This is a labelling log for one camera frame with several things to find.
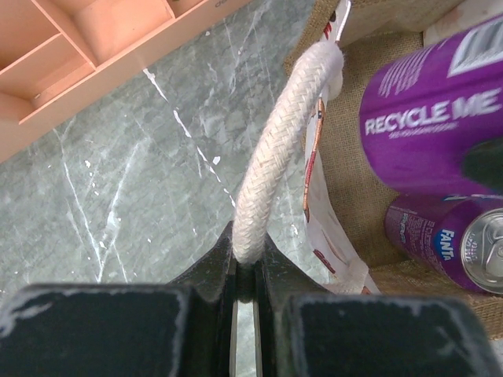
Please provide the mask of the purple Fanta can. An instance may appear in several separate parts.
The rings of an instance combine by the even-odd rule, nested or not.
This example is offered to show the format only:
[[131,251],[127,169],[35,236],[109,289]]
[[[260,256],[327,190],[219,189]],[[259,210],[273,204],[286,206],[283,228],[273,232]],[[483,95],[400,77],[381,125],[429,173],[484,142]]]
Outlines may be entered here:
[[502,197],[400,195],[388,207],[390,242],[470,291],[502,293]]
[[499,195],[463,175],[463,158],[502,138],[502,18],[381,68],[359,122],[369,165],[395,191]]

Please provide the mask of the patterned canvas tote bag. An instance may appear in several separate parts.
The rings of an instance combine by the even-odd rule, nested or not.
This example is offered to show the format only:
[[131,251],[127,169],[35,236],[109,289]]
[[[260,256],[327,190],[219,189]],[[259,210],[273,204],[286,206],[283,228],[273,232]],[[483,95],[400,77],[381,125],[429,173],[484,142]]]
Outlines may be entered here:
[[337,286],[359,294],[450,295],[465,300],[492,339],[502,337],[502,293],[466,290],[387,238],[384,217],[401,193],[373,172],[359,111],[384,66],[495,16],[499,1],[318,1],[285,64],[294,94],[283,94],[255,150],[237,200],[238,258],[253,262],[264,243],[277,183],[305,134],[304,220],[317,257]]

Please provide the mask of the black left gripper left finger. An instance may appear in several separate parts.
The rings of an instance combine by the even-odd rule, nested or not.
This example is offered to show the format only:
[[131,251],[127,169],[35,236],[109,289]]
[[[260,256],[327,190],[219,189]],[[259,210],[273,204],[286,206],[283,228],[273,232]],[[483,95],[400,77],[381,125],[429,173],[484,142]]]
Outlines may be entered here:
[[233,376],[231,230],[164,284],[32,284],[1,308],[4,376]]

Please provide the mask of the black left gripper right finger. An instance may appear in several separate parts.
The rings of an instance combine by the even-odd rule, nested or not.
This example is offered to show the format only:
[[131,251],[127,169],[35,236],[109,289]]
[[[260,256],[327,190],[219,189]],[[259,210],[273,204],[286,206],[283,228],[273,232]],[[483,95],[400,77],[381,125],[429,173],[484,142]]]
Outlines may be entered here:
[[271,239],[255,264],[260,376],[499,376],[475,314],[455,298],[336,295]]

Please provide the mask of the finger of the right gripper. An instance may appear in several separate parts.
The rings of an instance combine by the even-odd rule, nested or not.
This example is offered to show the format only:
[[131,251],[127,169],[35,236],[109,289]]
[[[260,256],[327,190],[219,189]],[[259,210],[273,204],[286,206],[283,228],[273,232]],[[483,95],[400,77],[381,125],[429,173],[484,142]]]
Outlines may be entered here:
[[502,194],[502,138],[484,141],[471,147],[464,154],[463,175]]

